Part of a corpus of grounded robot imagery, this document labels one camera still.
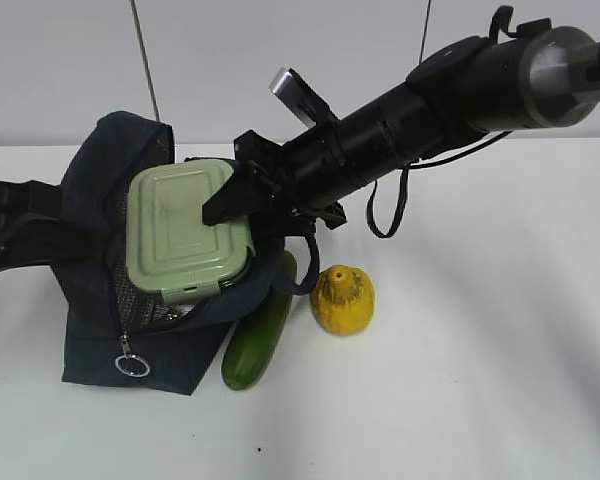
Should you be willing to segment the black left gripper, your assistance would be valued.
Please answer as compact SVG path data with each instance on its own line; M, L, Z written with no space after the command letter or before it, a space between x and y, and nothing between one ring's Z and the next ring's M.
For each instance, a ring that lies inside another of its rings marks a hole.
M97 237L70 227L25 227L31 215L63 218L64 189L29 180L0 181L0 272L89 259Z

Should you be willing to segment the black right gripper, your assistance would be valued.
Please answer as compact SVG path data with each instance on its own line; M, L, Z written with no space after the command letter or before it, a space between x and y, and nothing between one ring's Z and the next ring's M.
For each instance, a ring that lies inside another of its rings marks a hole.
M248 216L258 237L303 237L316 232L321 220L334 230L347 223L337 201L313 207L301 198L291 175L284 170L282 147L253 130L234 140L236 160L225 160L228 179L202 206L205 225Z

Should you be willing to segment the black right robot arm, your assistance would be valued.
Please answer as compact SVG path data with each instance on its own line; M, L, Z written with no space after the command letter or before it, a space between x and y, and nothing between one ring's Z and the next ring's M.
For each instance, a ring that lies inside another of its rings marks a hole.
M306 131L281 145L253 131L238 137L234 173L203 205L208 225L247 216L335 229L346 220L341 200L394 170L492 132L573 126L600 103L600 41L544 19L506 42L472 36L344 118L294 70L272 90Z

